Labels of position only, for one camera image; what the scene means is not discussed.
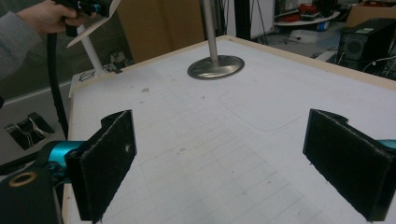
sleeve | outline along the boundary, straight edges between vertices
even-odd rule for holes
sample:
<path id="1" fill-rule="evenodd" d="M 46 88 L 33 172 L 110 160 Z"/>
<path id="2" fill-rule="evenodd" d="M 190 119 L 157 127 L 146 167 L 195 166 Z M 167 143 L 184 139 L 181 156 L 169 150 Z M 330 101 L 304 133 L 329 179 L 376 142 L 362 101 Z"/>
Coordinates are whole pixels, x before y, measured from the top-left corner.
<path id="1" fill-rule="evenodd" d="M 15 72 L 41 37 L 15 13 L 0 18 L 0 78 Z"/>

person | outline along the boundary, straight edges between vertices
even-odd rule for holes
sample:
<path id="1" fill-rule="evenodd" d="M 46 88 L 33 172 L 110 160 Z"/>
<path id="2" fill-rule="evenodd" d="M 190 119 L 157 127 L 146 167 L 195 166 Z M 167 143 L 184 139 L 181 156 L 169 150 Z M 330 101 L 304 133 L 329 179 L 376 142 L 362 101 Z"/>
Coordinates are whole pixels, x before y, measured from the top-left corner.
<path id="1" fill-rule="evenodd" d="M 80 26 L 85 18 L 73 8 L 46 0 L 0 18 L 0 79 L 14 73 L 40 35 L 59 33 L 65 25 Z"/>

computer tower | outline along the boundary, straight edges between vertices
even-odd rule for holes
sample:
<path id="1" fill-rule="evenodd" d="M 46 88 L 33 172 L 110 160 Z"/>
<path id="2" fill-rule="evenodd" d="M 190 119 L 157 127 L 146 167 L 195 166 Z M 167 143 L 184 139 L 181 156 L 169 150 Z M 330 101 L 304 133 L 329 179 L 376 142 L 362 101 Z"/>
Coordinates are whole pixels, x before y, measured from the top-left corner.
<path id="1" fill-rule="evenodd" d="M 389 56 L 395 35 L 396 19 L 372 18 L 341 33 L 337 63 L 351 69 L 374 73 L 386 61 L 370 64 Z"/>

round metal base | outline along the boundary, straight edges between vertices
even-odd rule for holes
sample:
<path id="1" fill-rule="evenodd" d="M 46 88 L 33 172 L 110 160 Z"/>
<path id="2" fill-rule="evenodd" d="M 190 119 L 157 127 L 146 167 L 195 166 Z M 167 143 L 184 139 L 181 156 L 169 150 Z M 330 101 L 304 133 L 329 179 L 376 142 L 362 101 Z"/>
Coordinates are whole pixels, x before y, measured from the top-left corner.
<path id="1" fill-rule="evenodd" d="M 235 56 L 219 55 L 213 63 L 210 57 L 193 63 L 188 70 L 190 77 L 206 80 L 232 76 L 244 68 L 245 62 Z"/>

cardboard box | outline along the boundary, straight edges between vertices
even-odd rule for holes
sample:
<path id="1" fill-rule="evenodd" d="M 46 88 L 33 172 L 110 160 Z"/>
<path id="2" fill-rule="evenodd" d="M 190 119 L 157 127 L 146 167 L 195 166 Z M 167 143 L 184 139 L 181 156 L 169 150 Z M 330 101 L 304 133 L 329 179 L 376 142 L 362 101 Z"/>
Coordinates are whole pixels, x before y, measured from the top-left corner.
<path id="1" fill-rule="evenodd" d="M 199 0 L 123 0 L 117 12 L 136 63 L 205 40 Z"/>
<path id="2" fill-rule="evenodd" d="M 396 19 L 396 7 L 367 7 L 369 3 L 359 3 L 350 9 L 346 27 L 354 27 L 371 18 Z"/>

